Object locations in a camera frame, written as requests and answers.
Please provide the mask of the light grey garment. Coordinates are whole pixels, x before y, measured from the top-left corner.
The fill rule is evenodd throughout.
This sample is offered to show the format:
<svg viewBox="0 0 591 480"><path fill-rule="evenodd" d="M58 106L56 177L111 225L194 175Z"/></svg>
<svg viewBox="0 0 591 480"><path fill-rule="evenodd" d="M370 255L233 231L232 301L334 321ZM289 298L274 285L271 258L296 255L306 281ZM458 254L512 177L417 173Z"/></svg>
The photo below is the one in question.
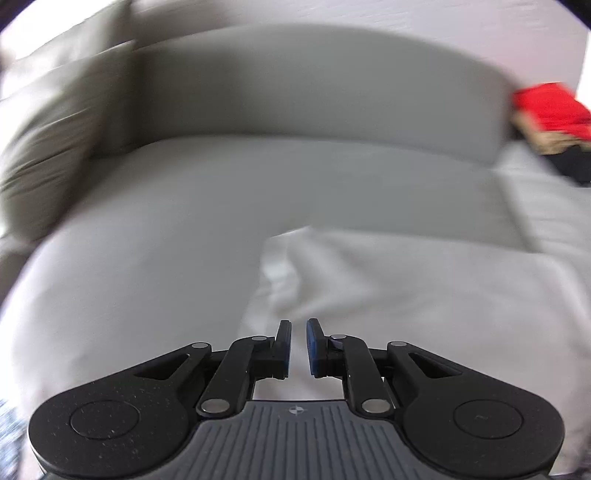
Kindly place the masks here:
<svg viewBox="0 0 591 480"><path fill-rule="evenodd" d="M406 341L548 400L565 441L553 470L575 471L590 438L590 292L566 260L482 243L304 227L249 251L240 330L293 326L287 380L256 396L334 398L312 378L305 324L381 348Z"/></svg>

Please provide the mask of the grey sofa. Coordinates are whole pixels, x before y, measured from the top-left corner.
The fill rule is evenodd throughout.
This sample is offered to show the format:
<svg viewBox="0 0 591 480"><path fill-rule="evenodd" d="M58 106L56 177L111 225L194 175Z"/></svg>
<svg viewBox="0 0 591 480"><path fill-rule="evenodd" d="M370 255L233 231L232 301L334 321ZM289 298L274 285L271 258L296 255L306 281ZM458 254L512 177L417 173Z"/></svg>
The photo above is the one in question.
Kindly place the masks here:
<svg viewBox="0 0 591 480"><path fill-rule="evenodd" d="M134 148L89 167L3 305L21 478L580 475L590 438L555 473L566 429L548 400L406 341L368 345L388 353L391 417L356 415L344 391L256 396L276 379L238 414L197 412L211 353L276 336L240 330L260 240L313 227L540 253L496 172L506 144L528 144L509 78L329 25L226 28L131 58Z"/></svg>

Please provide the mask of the tan folded garment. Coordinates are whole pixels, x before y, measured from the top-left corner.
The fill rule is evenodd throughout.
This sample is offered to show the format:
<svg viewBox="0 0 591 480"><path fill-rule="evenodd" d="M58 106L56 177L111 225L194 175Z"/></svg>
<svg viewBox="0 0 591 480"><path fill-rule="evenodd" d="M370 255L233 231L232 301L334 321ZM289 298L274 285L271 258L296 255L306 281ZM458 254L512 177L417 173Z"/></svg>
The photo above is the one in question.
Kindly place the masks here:
<svg viewBox="0 0 591 480"><path fill-rule="evenodd" d="M560 131L543 130L526 112L515 110L512 113L511 121L530 147L540 155L562 154L571 147L579 147L583 152L590 151L589 141Z"/></svg>

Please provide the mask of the black folded garment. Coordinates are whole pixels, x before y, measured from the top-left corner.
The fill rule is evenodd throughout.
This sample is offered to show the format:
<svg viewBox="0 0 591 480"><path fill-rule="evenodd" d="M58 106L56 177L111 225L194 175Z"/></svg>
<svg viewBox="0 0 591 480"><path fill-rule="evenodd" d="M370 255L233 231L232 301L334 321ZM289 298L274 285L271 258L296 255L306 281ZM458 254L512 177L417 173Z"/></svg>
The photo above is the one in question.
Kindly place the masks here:
<svg viewBox="0 0 591 480"><path fill-rule="evenodd" d="M589 187L591 182L591 153L579 145L573 145L559 153L544 153L541 157L560 176L572 180L580 187Z"/></svg>

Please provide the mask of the front olive cushion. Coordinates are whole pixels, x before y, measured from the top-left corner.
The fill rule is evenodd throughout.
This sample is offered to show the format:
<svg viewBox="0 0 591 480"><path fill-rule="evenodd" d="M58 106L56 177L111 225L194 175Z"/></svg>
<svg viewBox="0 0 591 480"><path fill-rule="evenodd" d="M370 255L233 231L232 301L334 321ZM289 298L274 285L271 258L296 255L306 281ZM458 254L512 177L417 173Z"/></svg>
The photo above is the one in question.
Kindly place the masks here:
<svg viewBox="0 0 591 480"><path fill-rule="evenodd" d="M58 66L1 104L1 225L33 244L63 214L125 85L134 43Z"/></svg>

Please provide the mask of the olive cushion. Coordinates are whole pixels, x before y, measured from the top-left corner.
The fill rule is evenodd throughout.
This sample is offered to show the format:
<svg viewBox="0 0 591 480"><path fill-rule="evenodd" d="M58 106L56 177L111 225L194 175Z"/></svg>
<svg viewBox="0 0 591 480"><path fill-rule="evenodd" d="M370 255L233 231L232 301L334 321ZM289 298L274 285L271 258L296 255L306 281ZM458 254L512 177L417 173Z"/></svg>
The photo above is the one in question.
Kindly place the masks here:
<svg viewBox="0 0 591 480"><path fill-rule="evenodd" d="M134 43L58 66L1 104L1 225L33 244L63 214L125 85Z"/></svg>
<svg viewBox="0 0 591 480"><path fill-rule="evenodd" d="M51 70L132 39L131 1L113 1L81 23L3 68L2 80L33 81Z"/></svg>

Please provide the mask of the red folded garment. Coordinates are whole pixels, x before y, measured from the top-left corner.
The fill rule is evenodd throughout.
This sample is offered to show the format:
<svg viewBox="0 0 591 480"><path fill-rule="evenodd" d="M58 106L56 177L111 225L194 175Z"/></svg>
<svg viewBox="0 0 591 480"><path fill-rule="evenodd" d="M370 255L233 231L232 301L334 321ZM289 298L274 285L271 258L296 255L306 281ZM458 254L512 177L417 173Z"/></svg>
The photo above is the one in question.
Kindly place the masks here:
<svg viewBox="0 0 591 480"><path fill-rule="evenodd" d="M562 83L542 83L516 90L513 103L543 131L590 140L590 110Z"/></svg>

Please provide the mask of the rear olive cushion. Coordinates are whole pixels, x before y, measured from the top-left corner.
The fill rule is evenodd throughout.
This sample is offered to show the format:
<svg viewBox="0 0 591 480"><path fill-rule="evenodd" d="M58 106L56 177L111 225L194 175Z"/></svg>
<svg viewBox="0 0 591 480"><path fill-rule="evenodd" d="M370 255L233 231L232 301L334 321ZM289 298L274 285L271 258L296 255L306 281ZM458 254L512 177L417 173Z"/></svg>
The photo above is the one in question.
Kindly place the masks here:
<svg viewBox="0 0 591 480"><path fill-rule="evenodd" d="M33 81L51 70L132 39L131 1L113 1L81 23L3 68L2 80Z"/></svg>

